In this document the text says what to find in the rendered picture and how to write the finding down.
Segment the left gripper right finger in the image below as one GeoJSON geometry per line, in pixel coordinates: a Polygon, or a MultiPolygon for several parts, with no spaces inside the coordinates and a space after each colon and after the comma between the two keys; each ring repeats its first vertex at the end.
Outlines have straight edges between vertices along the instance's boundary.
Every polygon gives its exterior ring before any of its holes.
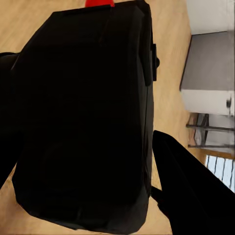
{"type": "Polygon", "coordinates": [[[235,193],[171,135],[152,151],[173,235],[235,235],[235,193]]]}

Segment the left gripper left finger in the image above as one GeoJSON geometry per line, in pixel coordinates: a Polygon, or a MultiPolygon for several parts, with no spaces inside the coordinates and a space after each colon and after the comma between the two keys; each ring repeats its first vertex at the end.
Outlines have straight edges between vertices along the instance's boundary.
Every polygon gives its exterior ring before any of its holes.
{"type": "Polygon", "coordinates": [[[0,136],[0,189],[16,165],[24,146],[21,130],[0,136]]]}

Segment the digital camera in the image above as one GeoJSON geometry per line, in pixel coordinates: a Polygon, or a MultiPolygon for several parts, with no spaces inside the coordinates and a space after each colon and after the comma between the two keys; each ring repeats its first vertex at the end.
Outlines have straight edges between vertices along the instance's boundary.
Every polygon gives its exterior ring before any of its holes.
{"type": "Polygon", "coordinates": [[[21,130],[25,144],[17,203],[73,230],[138,232],[159,65],[145,0],[53,12],[21,52],[0,53],[0,136],[21,130]]]}

